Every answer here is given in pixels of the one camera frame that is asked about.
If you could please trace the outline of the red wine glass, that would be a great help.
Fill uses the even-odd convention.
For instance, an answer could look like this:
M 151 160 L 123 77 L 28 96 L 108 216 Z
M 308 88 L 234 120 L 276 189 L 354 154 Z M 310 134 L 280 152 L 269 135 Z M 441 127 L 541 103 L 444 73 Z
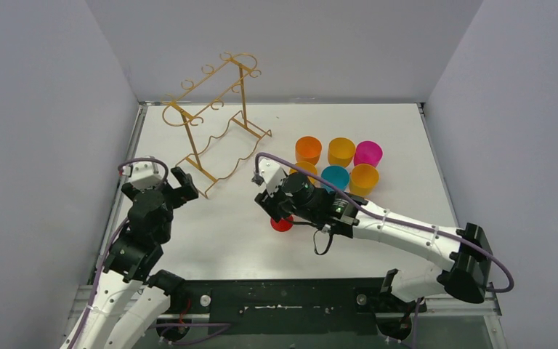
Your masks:
M 270 218 L 270 226 L 273 230 L 277 232 L 286 232 L 294 226 L 294 219 L 292 216 L 288 216 L 287 218 L 282 218 L 279 220 L 274 220 Z

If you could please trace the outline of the yellow wine glass row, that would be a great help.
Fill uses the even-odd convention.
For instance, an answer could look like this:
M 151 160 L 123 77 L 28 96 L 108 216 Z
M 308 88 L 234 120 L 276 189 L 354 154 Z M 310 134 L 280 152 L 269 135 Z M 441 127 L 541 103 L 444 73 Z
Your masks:
M 317 175 L 317 174 L 318 174 L 318 171 L 317 171 L 315 165 L 311 164 L 310 162 L 307 162 L 307 161 L 298 161 L 298 162 L 295 163 L 295 165 L 296 165 L 298 168 L 304 169 L 304 170 L 306 170 L 306 171 L 308 171 L 308 172 L 310 172 L 310 173 L 312 173 L 312 174 L 314 174 L 314 175 Z M 316 185 L 317 180 L 316 180 L 314 177 L 308 176 L 307 178 L 308 178 L 308 180 L 309 180 L 313 185 Z

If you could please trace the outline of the blue wine glass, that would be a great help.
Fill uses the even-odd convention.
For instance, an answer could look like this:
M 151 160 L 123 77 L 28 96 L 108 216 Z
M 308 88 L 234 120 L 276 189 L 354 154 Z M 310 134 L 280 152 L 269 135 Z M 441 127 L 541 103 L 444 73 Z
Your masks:
M 321 172 L 320 177 L 341 191 L 346 190 L 350 181 L 349 172 L 344 167 L 338 165 L 327 166 Z

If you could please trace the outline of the orange wine glass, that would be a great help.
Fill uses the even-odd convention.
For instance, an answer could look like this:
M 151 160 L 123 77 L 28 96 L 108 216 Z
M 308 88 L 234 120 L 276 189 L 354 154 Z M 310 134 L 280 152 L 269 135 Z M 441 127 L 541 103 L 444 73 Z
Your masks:
M 301 137 L 295 143 L 296 161 L 304 161 L 316 165 L 320 160 L 322 148 L 321 142 L 316 137 Z

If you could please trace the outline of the pink wine glass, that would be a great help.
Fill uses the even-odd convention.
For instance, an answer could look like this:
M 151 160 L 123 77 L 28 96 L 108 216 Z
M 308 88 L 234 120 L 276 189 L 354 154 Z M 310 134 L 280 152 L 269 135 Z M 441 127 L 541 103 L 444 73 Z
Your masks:
M 371 140 L 365 140 L 358 143 L 356 146 L 353 164 L 354 166 L 359 164 L 368 164 L 372 167 L 377 167 L 381 162 L 383 155 L 383 149 L 378 143 Z

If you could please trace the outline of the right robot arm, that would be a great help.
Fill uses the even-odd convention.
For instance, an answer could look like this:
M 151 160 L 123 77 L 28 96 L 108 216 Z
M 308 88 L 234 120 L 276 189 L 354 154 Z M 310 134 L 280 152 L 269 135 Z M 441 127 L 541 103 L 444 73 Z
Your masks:
M 330 237 L 379 242 L 426 260 L 421 270 L 387 272 L 380 291 L 387 310 L 442 293 L 468 303 L 484 301 L 492 251 L 480 226 L 427 225 L 362 197 L 317 188 L 306 176 L 282 169 L 257 174 L 253 182 L 265 187 L 255 201 L 276 222 L 293 215 Z

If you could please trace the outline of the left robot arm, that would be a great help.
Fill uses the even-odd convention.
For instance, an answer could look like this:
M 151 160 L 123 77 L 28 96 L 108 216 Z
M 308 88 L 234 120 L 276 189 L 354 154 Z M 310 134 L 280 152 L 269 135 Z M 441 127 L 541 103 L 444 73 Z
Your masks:
M 110 238 L 87 304 L 63 348 L 132 348 L 163 312 L 178 313 L 185 307 L 184 279 L 152 270 L 171 238 L 174 210 L 197 199 L 199 192 L 180 167 L 159 174 L 159 165 L 126 165 L 129 181 L 121 191 L 132 206 Z M 167 175 L 179 187 L 171 187 Z

